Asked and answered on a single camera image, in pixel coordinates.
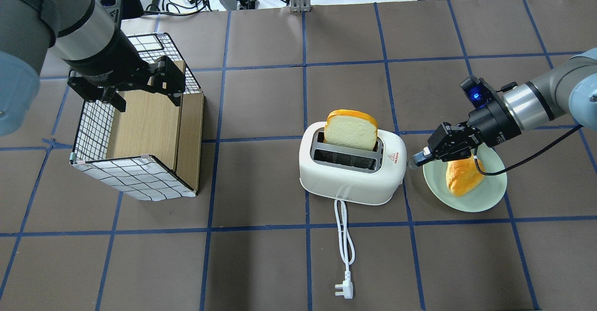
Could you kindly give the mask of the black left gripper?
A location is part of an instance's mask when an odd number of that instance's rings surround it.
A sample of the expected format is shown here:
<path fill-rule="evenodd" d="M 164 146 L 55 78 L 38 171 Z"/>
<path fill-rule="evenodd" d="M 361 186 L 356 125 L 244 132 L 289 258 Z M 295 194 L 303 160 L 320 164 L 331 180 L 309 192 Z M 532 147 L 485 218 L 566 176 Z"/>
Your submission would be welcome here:
<path fill-rule="evenodd" d="M 163 55 L 149 64 L 125 34 L 114 34 L 98 54 L 67 60 L 67 64 L 70 67 L 67 84 L 85 102 L 100 101 L 119 112 L 126 111 L 126 101 L 119 91 L 159 93 L 179 107 L 186 90 L 185 73 L 170 57 Z"/>

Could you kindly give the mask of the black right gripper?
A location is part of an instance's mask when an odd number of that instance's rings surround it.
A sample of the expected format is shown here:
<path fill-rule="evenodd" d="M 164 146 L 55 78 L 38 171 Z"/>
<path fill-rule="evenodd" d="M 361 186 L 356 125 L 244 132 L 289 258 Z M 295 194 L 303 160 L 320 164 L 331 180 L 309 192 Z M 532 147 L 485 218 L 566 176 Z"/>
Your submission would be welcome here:
<path fill-rule="evenodd" d="M 469 113 L 465 122 L 441 123 L 427 140 L 427 149 L 410 159 L 412 168 L 431 161 L 443 162 L 467 159 L 471 151 L 483 143 L 495 147 L 521 134 L 512 114 L 501 101 L 490 101 Z"/>

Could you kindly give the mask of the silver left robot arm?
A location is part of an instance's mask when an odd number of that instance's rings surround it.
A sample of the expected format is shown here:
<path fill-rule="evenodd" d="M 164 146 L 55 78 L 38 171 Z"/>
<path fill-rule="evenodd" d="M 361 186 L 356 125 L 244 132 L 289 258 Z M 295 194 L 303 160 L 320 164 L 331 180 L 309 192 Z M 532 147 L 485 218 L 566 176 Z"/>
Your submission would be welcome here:
<path fill-rule="evenodd" d="M 185 73 L 167 56 L 145 62 L 121 30 L 144 14 L 141 0 L 1 0 L 1 134 L 24 122 L 48 50 L 70 67 L 68 85 L 86 102 L 124 112 L 119 92 L 143 90 L 179 106 Z"/>

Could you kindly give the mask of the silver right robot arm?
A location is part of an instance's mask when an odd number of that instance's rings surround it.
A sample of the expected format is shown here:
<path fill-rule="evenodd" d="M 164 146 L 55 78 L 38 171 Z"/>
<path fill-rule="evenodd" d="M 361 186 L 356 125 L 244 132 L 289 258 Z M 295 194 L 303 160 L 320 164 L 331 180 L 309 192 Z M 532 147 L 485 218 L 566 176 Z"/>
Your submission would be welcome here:
<path fill-rule="evenodd" d="M 535 79 L 500 90 L 468 77 L 460 84 L 474 107 L 468 120 L 441 123 L 424 149 L 409 159 L 409 167 L 469 158 L 482 144 L 495 147 L 566 114 L 595 130 L 596 72 L 596 50 L 590 49 Z"/>

